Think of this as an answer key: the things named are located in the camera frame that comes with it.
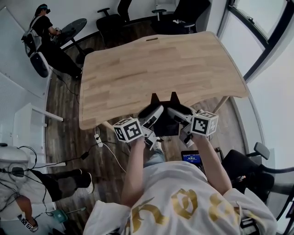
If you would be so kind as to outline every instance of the smartphone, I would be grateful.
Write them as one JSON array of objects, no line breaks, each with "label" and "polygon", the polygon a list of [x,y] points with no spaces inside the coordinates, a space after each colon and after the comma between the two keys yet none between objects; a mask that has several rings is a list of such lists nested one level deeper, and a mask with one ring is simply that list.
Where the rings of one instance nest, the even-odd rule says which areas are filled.
[{"label": "smartphone", "polygon": [[201,158],[197,150],[194,151],[182,151],[181,152],[182,160],[189,162],[194,165],[201,165]]}]

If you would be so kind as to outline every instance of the black pants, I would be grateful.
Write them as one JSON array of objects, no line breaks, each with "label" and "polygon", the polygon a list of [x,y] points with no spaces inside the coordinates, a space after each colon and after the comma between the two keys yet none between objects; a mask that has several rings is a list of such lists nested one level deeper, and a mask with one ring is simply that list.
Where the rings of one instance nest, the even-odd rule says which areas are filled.
[{"label": "black pants", "polygon": [[73,62],[73,60],[58,46],[50,41],[42,42],[39,48],[48,64],[56,70],[67,73],[72,77],[81,74],[81,69]]},{"label": "black pants", "polygon": [[31,170],[48,190],[52,201],[70,197],[78,188],[87,188],[91,183],[91,177],[86,171],[79,169],[60,172],[56,174],[42,174],[39,171]]}]

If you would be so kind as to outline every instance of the black table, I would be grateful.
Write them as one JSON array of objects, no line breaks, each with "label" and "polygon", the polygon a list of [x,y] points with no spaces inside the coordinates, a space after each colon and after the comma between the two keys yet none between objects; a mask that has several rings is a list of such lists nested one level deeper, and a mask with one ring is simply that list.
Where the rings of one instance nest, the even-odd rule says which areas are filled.
[{"label": "black table", "polygon": [[79,20],[75,20],[74,22],[71,22],[70,24],[68,24],[67,26],[65,26],[62,30],[61,30],[61,34],[56,36],[52,42],[54,42],[56,45],[58,45],[59,47],[65,45],[67,42],[72,41],[73,44],[77,47],[77,49],[79,50],[79,54],[76,58],[76,62],[77,64],[83,64],[85,61],[85,57],[86,55],[90,54],[91,52],[94,51],[93,48],[86,48],[86,49],[82,49],[77,42],[74,40],[74,37],[80,32],[82,31],[82,29],[86,26],[87,24],[87,19],[79,19]]}]

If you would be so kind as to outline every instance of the wooden floor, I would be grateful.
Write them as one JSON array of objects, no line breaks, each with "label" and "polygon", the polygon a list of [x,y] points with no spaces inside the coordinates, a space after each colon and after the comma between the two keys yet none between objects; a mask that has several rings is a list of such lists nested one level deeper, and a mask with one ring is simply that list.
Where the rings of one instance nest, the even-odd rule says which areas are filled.
[{"label": "wooden floor", "polygon": [[[153,35],[155,32],[150,27],[150,22],[141,22],[127,26],[123,32],[123,38],[116,38],[108,42],[107,47],[122,45],[144,36]],[[101,35],[93,36],[80,43],[82,48],[91,47],[95,50],[105,49]],[[74,60],[78,54],[75,47],[66,50]],[[68,87],[75,93],[79,93],[80,82],[73,81],[67,74],[58,73],[67,83]],[[212,111],[219,99],[210,99],[195,104],[196,110],[202,108]],[[53,75],[47,101],[47,111],[64,118],[64,122],[57,122],[47,119],[48,127],[45,131],[46,155],[48,162],[60,162],[80,157],[88,151],[90,146],[95,144],[94,130],[83,131],[79,129],[79,105],[61,81]],[[214,147],[221,147],[224,155],[231,149],[245,152],[241,130],[237,121],[235,111],[231,101],[227,101],[219,111],[219,123],[217,132],[214,134],[211,143]],[[122,117],[115,118],[109,122],[114,124]],[[117,156],[120,164],[126,169],[129,153],[127,145],[118,142],[114,134],[100,126],[96,131],[101,135],[102,141],[114,142],[106,143]],[[164,138],[163,150],[167,161],[181,160],[181,151],[186,150],[178,137]],[[87,194],[85,190],[78,189],[73,197],[60,200],[56,203],[58,209],[65,212],[87,207],[85,211],[69,214],[69,218],[74,220],[82,233],[86,221],[97,200],[104,202],[120,202],[120,194],[124,182],[124,172],[120,169],[110,151],[103,147],[94,146],[88,158],[85,160],[74,160],[67,163],[65,167],[50,168],[52,173],[68,171],[76,168],[83,168],[93,176],[95,190],[92,194]]]}]

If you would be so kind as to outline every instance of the black shirt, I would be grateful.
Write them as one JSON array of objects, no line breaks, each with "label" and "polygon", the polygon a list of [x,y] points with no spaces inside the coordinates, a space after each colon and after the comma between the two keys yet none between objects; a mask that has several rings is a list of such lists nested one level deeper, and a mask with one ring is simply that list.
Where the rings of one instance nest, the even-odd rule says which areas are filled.
[{"label": "black shirt", "polygon": [[52,23],[50,22],[49,18],[47,16],[41,16],[35,24],[33,25],[33,29],[36,31],[36,33],[42,37],[43,40],[50,40],[50,35],[48,29],[52,26]]}]

